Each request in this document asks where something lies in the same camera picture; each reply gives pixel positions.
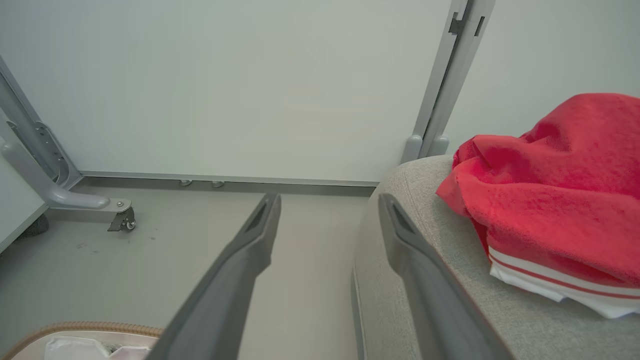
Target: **sofa cushion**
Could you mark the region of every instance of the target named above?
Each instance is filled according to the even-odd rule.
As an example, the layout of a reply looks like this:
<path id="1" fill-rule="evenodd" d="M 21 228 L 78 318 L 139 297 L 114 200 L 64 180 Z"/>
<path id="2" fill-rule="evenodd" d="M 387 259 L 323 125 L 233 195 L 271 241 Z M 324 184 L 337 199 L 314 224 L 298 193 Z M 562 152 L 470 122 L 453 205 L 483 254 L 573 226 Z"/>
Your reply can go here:
<path id="1" fill-rule="evenodd" d="M 451 163 L 450 156 L 405 163 L 369 199 L 355 256 L 367 358 L 420 358 L 404 286 L 388 265 L 381 237 L 382 192 L 398 199 L 517 359 L 639 358 L 640 316 L 608 320 L 575 301 L 557 303 L 489 275 L 470 220 L 435 195 Z"/>

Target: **white wall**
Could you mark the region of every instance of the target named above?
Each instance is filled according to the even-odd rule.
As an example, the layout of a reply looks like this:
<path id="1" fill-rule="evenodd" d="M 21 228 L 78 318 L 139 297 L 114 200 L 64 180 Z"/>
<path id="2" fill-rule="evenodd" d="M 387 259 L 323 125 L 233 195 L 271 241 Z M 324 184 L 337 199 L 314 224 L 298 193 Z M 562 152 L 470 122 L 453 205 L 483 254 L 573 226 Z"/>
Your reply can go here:
<path id="1" fill-rule="evenodd" d="M 0 110 L 0 127 L 0 134 L 9 138 L 10 134 L 7 135 L 7 131 L 10 132 L 11 129 L 6 125 L 6 115 L 2 110 Z M 2 144 L 4 139 L 0 137 L 0 146 Z M 7 237 L 43 205 L 44 201 L 40 196 L 0 154 L 0 252 L 14 240 Z"/>
<path id="2" fill-rule="evenodd" d="M 2 0 L 0 54 L 81 172 L 379 181 L 451 0 Z"/>
<path id="3" fill-rule="evenodd" d="M 640 1 L 497 0 L 445 134 L 520 136 L 569 97 L 640 97 Z"/>

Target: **red cloth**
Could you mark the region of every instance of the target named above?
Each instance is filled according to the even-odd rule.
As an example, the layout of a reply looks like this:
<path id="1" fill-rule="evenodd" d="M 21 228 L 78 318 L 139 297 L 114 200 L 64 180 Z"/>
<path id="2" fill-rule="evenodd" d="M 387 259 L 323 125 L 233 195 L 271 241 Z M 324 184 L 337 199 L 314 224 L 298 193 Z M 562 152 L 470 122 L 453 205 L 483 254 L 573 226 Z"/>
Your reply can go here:
<path id="1" fill-rule="evenodd" d="M 520 138 L 477 135 L 437 194 L 485 250 L 640 287 L 640 99 L 577 95 Z"/>

